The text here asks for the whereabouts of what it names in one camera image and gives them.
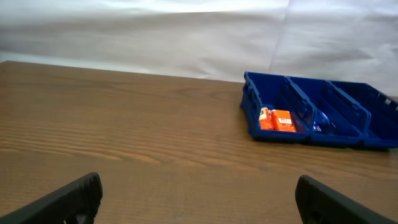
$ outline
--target blue storage container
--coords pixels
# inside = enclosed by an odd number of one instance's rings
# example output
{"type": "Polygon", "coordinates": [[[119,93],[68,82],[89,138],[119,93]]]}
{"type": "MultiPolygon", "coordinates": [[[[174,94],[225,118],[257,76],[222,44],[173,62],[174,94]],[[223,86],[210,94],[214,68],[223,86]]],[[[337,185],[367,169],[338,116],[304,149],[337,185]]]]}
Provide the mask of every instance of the blue storage container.
{"type": "Polygon", "coordinates": [[[366,83],[332,81],[371,113],[364,146],[398,147],[398,103],[366,83]]]}
{"type": "Polygon", "coordinates": [[[334,146],[359,144],[369,126],[370,113],[332,82],[313,78],[289,77],[315,105],[311,122],[311,142],[334,146]],[[331,122],[329,131],[314,128],[314,121],[325,115],[331,122]]]}
{"type": "Polygon", "coordinates": [[[309,136],[314,105],[289,78],[253,72],[246,72],[244,78],[241,107],[248,122],[248,131],[254,139],[298,141],[309,136]],[[290,111],[297,132],[261,130],[259,117],[263,107],[290,111]]]}

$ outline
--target small orange carton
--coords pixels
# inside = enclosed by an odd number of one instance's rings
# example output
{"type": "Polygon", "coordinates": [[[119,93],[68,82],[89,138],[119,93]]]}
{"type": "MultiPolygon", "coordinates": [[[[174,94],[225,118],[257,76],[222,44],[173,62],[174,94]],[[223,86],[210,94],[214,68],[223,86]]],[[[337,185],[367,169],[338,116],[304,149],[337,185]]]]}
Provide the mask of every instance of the small orange carton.
{"type": "Polygon", "coordinates": [[[260,129],[262,130],[274,130],[274,125],[271,121],[271,112],[268,108],[261,108],[260,111],[260,129]]]}
{"type": "Polygon", "coordinates": [[[289,111],[272,110],[271,120],[275,130],[277,131],[296,132],[296,128],[294,127],[294,123],[289,111]]]}

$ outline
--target white fabric curtain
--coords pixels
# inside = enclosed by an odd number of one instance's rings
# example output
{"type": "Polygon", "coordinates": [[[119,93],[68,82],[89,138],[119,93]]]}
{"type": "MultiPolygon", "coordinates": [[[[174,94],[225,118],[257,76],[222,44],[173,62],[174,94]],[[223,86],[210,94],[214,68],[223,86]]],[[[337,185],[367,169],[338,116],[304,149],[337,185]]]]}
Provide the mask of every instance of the white fabric curtain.
{"type": "Polygon", "coordinates": [[[368,82],[398,96],[393,0],[0,0],[0,61],[243,82],[368,82]]]}

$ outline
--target white sticker on bin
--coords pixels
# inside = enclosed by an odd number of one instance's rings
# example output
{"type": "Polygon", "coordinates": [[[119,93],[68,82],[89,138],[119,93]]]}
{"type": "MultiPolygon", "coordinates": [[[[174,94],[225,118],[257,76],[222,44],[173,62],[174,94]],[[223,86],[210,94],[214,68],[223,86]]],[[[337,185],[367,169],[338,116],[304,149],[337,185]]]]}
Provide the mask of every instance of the white sticker on bin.
{"type": "Polygon", "coordinates": [[[291,119],[286,119],[286,118],[278,118],[279,123],[281,124],[292,124],[292,120],[291,119]]]}

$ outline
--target brown tabletop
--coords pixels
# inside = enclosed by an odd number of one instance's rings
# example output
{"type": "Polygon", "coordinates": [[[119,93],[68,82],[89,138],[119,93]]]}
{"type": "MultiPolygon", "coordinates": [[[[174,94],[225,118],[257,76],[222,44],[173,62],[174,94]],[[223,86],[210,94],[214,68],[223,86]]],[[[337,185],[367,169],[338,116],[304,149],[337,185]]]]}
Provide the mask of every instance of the brown tabletop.
{"type": "Polygon", "coordinates": [[[253,141],[242,83],[0,64],[0,216],[98,172],[101,223],[301,223],[308,174],[398,221],[396,151],[253,141]]]}

